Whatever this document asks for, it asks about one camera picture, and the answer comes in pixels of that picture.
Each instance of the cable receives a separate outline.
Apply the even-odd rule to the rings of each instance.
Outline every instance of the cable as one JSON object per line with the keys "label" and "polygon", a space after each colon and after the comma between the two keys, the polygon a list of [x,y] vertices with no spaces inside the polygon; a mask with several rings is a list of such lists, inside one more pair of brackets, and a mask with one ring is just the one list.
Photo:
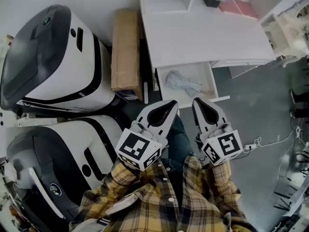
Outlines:
{"label": "cable", "polygon": [[291,147],[292,147],[293,145],[294,145],[294,147],[295,147],[295,139],[293,140],[291,146],[288,148],[288,150],[284,153],[284,155],[283,155],[283,157],[282,157],[282,160],[281,160],[280,166],[279,166],[278,175],[277,175],[277,181],[276,181],[276,184],[275,184],[275,186],[274,186],[272,192],[271,192],[271,193],[269,194],[269,196],[264,200],[263,205],[261,206],[259,212],[256,214],[256,216],[255,216],[253,222],[251,222],[251,224],[254,224],[254,222],[256,221],[256,219],[258,218],[258,216],[261,214],[261,212],[262,212],[262,210],[263,210],[265,204],[266,204],[267,201],[269,200],[270,196],[271,196],[271,195],[273,194],[273,192],[276,190],[277,182],[278,182],[279,177],[280,177],[280,170],[281,170],[281,166],[282,166],[282,163],[283,163],[283,159],[284,159],[285,155],[290,151],[290,149],[291,149]]}
{"label": "cable", "polygon": [[298,119],[298,126],[299,126],[300,128],[302,128],[303,125],[304,125],[304,123],[305,123],[305,118],[303,118],[303,123],[301,124],[301,126],[299,125],[299,120],[300,120],[300,118]]}
{"label": "cable", "polygon": [[303,143],[306,146],[306,143],[303,141],[303,133],[300,131],[299,134],[300,134],[300,136],[298,138],[298,142]]}
{"label": "cable", "polygon": [[205,164],[204,164],[204,160],[206,160],[206,156],[204,156],[204,157],[200,157],[199,159],[199,162],[201,163],[201,165],[202,165],[202,167],[204,167],[205,166]]}
{"label": "cable", "polygon": [[291,131],[290,135],[289,135],[286,139],[284,139],[284,140],[282,140],[282,141],[278,141],[278,142],[275,142],[275,143],[272,143],[272,144],[268,144],[268,145],[261,145],[260,143],[261,143],[261,141],[262,141],[262,138],[259,137],[259,138],[257,138],[257,139],[254,140],[254,144],[256,144],[255,141],[257,141],[257,145],[263,148],[263,147],[266,147],[266,146],[271,146],[271,145],[283,143],[284,141],[286,141],[286,140],[288,140],[288,139],[290,138],[290,136],[291,136],[291,135],[293,134],[293,132],[295,131],[295,128],[297,128],[297,127],[298,127],[298,126],[294,126],[294,128],[293,128],[293,130]]}
{"label": "cable", "polygon": [[245,157],[248,157],[248,156],[250,155],[250,152],[253,151],[253,149],[250,149],[250,150],[249,150],[249,153],[247,153],[247,152],[244,152],[244,150],[245,150],[245,149],[243,149],[243,153],[247,154],[246,156],[240,157],[240,158],[234,158],[234,159],[232,159],[232,160],[239,160],[239,159],[243,159],[243,158],[245,158]]}
{"label": "cable", "polygon": [[291,137],[291,135],[293,134],[293,132],[296,131],[295,129],[296,129],[297,127],[298,127],[298,126],[294,126],[294,127],[293,127],[293,129],[292,129],[290,135],[289,135],[286,139],[281,140],[281,141],[278,141],[278,142],[274,142],[274,143],[271,143],[271,144],[261,145],[262,137],[259,137],[259,138],[255,139],[254,142],[253,142],[253,144],[256,145],[256,147],[255,147],[254,149],[251,149],[250,151],[245,151],[245,148],[244,148],[243,152],[244,152],[245,154],[248,154],[248,153],[250,153],[251,151],[253,151],[253,150],[255,150],[256,148],[258,148],[259,146],[260,146],[261,148],[263,148],[263,147],[266,147],[266,146],[271,146],[271,145],[283,143],[283,142],[285,142],[286,140],[288,140],[288,139]]}
{"label": "cable", "polygon": [[19,189],[18,184],[14,183],[14,184],[13,184],[13,189],[14,189],[15,191],[17,191],[17,189]]}

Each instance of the open drawer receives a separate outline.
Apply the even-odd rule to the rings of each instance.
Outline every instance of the open drawer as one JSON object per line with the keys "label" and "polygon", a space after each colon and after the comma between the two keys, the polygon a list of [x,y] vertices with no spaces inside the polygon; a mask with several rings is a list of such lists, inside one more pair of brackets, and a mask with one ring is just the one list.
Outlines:
{"label": "open drawer", "polygon": [[250,65],[264,65],[271,62],[273,59],[234,59],[234,60],[220,60],[212,61],[211,67],[231,67],[231,66],[250,66]]}
{"label": "open drawer", "polygon": [[[190,98],[184,89],[171,89],[166,87],[166,77],[170,71],[179,71],[186,78],[192,78],[195,82],[202,84],[201,93]],[[204,98],[212,102],[227,100],[230,97],[219,97],[212,69],[209,62],[182,64],[156,69],[157,81],[163,100],[176,100],[179,108],[191,107],[193,99]]]}

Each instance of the drawer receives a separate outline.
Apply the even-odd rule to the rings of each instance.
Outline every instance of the drawer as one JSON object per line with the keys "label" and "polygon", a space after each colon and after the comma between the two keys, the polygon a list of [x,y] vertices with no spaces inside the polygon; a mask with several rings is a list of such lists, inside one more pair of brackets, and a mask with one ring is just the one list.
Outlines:
{"label": "drawer", "polygon": [[230,67],[230,66],[244,66],[244,65],[264,65],[272,60],[267,59],[235,59],[235,60],[220,60],[212,61],[211,67]]}
{"label": "drawer", "polygon": [[237,76],[240,76],[254,68],[257,68],[258,65],[240,65],[240,66],[229,66],[229,70],[231,73],[231,77],[235,78]]}
{"label": "drawer", "polygon": [[[202,84],[202,91],[193,98],[185,92],[184,89],[171,89],[166,87],[166,77],[170,71],[179,71],[186,78],[192,78],[194,81]],[[196,97],[204,98],[212,102],[227,100],[230,97],[219,97],[212,69],[209,62],[191,63],[183,65],[168,66],[156,69],[158,85],[163,100],[176,100],[179,108],[191,107],[193,99]]]}

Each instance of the yellow plaid shirt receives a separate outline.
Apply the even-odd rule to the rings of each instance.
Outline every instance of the yellow plaid shirt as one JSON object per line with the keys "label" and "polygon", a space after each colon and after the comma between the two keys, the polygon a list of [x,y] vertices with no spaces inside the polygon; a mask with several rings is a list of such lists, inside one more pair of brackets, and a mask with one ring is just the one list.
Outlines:
{"label": "yellow plaid shirt", "polygon": [[[79,216],[70,224],[70,230],[84,220],[106,218],[111,220],[106,232],[256,231],[237,205],[240,191],[230,176],[229,162],[204,169],[191,153],[183,165],[183,203],[179,209],[160,160],[134,175],[117,159],[101,186],[85,192]],[[110,217],[105,215],[113,204],[132,193],[139,199],[130,207]]]}

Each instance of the white desk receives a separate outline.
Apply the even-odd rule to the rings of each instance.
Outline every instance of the white desk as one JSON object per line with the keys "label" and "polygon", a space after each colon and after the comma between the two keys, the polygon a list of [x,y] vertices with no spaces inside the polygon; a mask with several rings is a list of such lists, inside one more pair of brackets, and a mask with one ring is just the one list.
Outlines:
{"label": "white desk", "polygon": [[208,8],[203,0],[194,0],[189,12],[148,14],[143,15],[143,21],[153,68],[216,60],[255,59],[266,63],[275,59],[258,21]]}
{"label": "white desk", "polygon": [[184,90],[165,87],[168,71],[179,70],[186,77],[205,82],[199,96],[219,101],[229,97],[219,98],[212,68],[242,66],[246,72],[276,59],[258,21],[208,8],[203,0],[193,0],[188,12],[150,14],[144,13],[143,6],[141,10],[162,98],[177,100],[180,108],[190,106],[192,99]]}

